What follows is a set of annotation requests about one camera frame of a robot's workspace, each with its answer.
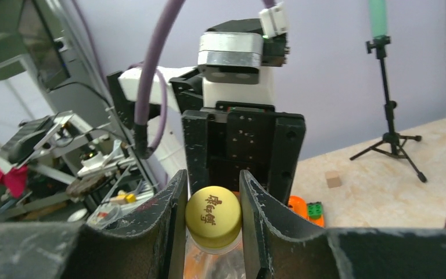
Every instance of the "table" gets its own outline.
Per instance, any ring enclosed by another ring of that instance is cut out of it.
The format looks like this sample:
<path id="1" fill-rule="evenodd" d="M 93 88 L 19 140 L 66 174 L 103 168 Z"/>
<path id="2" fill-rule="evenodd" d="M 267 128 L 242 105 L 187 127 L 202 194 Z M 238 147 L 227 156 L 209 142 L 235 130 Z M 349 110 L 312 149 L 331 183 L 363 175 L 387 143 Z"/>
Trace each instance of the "table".
<path id="1" fill-rule="evenodd" d="M 377 142 L 374 139 L 300 161 L 292 195 L 322 202 L 327 227 L 441 228 L 446 218 L 446 119 L 403 131 L 423 141 L 404 146 L 427 183 L 418 180 L 405 159 L 377 152 L 349 158 Z M 389 145 L 381 149 L 388 150 Z M 336 170 L 342 186 L 328 188 L 325 173 Z"/>

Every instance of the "red cloth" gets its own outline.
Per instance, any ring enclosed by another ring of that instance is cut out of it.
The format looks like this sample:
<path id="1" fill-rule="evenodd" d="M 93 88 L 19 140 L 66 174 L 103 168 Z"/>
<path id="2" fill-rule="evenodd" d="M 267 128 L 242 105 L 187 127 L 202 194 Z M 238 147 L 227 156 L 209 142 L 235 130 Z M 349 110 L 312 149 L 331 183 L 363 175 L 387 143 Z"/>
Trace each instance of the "red cloth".
<path id="1" fill-rule="evenodd" d="M 4 184 L 11 196 L 19 198 L 26 188 L 26 180 L 28 179 L 28 167 L 22 166 L 19 169 L 12 168 L 7 174 L 0 170 L 0 183 Z"/>

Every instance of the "green cylinder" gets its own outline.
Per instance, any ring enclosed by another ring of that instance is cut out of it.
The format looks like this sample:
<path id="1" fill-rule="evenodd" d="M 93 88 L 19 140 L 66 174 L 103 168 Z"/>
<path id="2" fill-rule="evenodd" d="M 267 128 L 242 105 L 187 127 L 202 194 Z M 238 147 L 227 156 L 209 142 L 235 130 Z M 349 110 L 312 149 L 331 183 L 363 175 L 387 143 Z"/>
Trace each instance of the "green cylinder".
<path id="1" fill-rule="evenodd" d="M 379 38 L 387 35 L 386 0 L 369 0 L 369 7 L 372 37 Z"/>

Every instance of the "marble tabletop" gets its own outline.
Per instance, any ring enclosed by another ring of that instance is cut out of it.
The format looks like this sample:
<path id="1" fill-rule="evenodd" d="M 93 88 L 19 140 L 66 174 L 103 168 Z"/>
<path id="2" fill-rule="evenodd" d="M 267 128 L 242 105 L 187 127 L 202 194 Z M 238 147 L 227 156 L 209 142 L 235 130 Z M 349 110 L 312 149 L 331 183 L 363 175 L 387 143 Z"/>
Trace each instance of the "marble tabletop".
<path id="1" fill-rule="evenodd" d="M 446 119 L 401 132 L 422 135 L 404 149 L 425 174 L 418 180 L 405 159 L 370 151 L 349 158 L 379 139 L 300 161 L 292 195 L 322 202 L 327 227 L 442 228 L 446 218 Z M 380 149 L 388 150 L 389 145 Z M 328 188 L 327 171 L 338 171 L 342 185 Z"/>

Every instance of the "tripod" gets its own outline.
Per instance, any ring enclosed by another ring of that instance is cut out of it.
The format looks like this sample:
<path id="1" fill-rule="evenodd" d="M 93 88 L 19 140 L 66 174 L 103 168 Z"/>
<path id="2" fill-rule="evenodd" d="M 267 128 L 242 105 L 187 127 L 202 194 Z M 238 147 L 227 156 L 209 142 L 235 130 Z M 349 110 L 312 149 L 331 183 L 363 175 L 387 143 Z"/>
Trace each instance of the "tripod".
<path id="1" fill-rule="evenodd" d="M 386 104 L 384 105 L 384 109 L 386 111 L 386 119 L 387 119 L 387 125 L 389 127 L 389 132 L 385 133 L 382 136 L 382 140 L 375 143 L 374 145 L 366 148 L 362 152 L 356 154 L 355 156 L 351 157 L 350 160 L 354 160 L 363 154 L 369 152 L 369 151 L 376 151 L 379 153 L 382 153 L 384 155 L 387 155 L 389 157 L 395 158 L 395 159 L 406 159 L 409 164 L 413 167 L 415 172 L 418 175 L 418 178 L 421 182 L 425 183 L 427 181 L 425 175 L 416 167 L 414 162 L 411 160 L 411 158 L 408 156 L 406 151 L 404 150 L 404 145 L 408 140 L 414 140 L 414 141 L 421 141 L 422 136 L 421 135 L 400 135 L 395 131 L 394 128 L 394 109 L 397 106 L 397 103 L 395 101 L 392 101 L 389 97 L 389 87 L 387 85 L 387 73 L 386 73 L 386 64 L 385 64 L 385 58 L 387 57 L 386 53 L 386 45 L 391 43 L 391 39 L 389 36 L 382 36 L 380 38 L 373 39 L 373 42 L 366 42 L 366 49 L 368 53 L 372 53 L 372 50 L 376 50 L 377 59 L 380 61 L 380 69 L 382 71 L 382 82 L 384 85 L 384 95 L 386 97 Z M 384 150 L 379 149 L 378 147 L 382 144 L 390 144 L 391 146 L 391 152 L 387 152 Z"/>

